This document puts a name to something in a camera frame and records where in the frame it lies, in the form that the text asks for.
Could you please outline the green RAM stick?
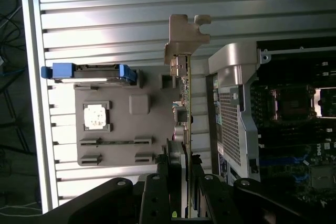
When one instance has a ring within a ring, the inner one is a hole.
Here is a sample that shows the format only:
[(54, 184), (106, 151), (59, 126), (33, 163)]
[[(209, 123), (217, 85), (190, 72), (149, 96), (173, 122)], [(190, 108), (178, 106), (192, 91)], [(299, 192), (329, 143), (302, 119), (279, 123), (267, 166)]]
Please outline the green RAM stick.
[(152, 145), (151, 139), (149, 140), (133, 140), (133, 141), (103, 141), (101, 139), (98, 140), (82, 140), (80, 141), (81, 146), (89, 146), (89, 145)]

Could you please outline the grey plastic parts rack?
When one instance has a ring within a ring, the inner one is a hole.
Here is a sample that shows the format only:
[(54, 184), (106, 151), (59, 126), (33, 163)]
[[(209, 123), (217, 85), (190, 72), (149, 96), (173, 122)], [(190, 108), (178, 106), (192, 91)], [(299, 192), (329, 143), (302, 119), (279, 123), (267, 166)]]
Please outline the grey plastic parts rack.
[[(153, 164), (176, 126), (173, 103), (179, 85), (168, 67), (136, 69), (138, 82), (132, 86), (116, 84), (75, 84), (77, 162), (80, 166), (132, 166)], [(102, 130), (89, 130), (84, 123), (84, 108), (101, 104), (107, 124)], [(152, 145), (89, 145), (82, 140), (149, 140)]]

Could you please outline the green motherboard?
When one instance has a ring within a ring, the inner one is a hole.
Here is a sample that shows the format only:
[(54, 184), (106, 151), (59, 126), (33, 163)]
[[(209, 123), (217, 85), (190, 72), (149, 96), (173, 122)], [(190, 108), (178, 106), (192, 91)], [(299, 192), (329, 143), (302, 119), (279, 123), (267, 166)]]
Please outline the green motherboard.
[(298, 123), (273, 120), (270, 91), (282, 86), (336, 87), (336, 59), (312, 58), (272, 61), (261, 66), (250, 86), (251, 114), (258, 131), (259, 160), (308, 157), (299, 164), (259, 166), (261, 182), (313, 206), (336, 209), (336, 185), (314, 189), (313, 167), (332, 167), (336, 177), (336, 118), (318, 118)]

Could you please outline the blue expansion slot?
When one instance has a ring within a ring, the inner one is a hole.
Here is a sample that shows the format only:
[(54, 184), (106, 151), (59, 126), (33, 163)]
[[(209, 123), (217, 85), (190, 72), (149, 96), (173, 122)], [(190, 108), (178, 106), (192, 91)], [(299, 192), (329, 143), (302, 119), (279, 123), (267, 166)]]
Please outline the blue expansion slot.
[(270, 158), (270, 159), (260, 159), (260, 166), (276, 166), (276, 165), (293, 165), (303, 162), (308, 155), (303, 157), (279, 157), (279, 158)]

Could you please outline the silver CPU chip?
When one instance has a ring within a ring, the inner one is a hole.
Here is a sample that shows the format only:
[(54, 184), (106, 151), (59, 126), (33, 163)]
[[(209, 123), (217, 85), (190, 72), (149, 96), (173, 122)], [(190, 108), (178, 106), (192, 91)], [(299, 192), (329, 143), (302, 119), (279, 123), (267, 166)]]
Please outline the silver CPU chip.
[(87, 129), (102, 130), (106, 126), (106, 109), (101, 104), (87, 105), (83, 112)]

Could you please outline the silver chipset heat sink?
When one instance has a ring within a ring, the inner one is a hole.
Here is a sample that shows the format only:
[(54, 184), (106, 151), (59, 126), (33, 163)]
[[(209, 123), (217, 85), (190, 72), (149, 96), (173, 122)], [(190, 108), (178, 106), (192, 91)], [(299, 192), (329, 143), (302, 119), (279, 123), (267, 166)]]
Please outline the silver chipset heat sink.
[(336, 185), (336, 177), (332, 167), (313, 167), (311, 169), (311, 185), (314, 189), (331, 189)]

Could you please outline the CPU socket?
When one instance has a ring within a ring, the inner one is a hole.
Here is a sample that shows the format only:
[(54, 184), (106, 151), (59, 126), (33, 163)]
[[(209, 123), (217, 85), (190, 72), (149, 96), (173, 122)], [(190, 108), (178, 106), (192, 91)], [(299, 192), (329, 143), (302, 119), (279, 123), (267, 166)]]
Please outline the CPU socket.
[(270, 94), (275, 122), (298, 123), (316, 117), (313, 100), (315, 90), (310, 86), (282, 86), (271, 90)]

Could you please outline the metal socket cover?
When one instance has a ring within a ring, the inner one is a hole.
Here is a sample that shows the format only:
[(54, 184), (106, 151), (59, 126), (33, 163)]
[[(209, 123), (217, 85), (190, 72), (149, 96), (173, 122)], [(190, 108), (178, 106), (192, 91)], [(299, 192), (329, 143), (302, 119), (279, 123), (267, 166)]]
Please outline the metal socket cover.
[(336, 87), (315, 89), (313, 101), (318, 118), (336, 118)]

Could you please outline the hard disk in blue carrier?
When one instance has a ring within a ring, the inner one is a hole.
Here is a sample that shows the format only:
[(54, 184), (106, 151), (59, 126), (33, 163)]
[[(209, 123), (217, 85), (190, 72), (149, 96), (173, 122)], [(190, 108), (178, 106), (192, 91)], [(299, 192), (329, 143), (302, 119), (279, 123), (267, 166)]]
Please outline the hard disk in blue carrier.
[(53, 63), (43, 66), (40, 75), (56, 83), (97, 83), (131, 86), (137, 83), (137, 72), (128, 65), (77, 65), (74, 63)]

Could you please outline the open black PC case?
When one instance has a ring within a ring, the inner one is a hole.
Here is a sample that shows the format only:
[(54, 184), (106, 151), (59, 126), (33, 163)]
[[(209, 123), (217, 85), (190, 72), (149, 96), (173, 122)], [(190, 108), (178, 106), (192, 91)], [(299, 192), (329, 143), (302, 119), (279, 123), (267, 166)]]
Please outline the open black PC case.
[[(207, 85), (213, 95), (209, 118), (217, 141), (218, 172), (226, 183), (233, 185), (241, 178), (261, 182), (258, 131), (250, 100), (250, 86), (258, 69), (272, 61), (327, 57), (336, 59), (336, 37), (236, 42), (209, 58)], [(316, 224), (336, 224), (336, 209), (305, 203), (316, 217)]]

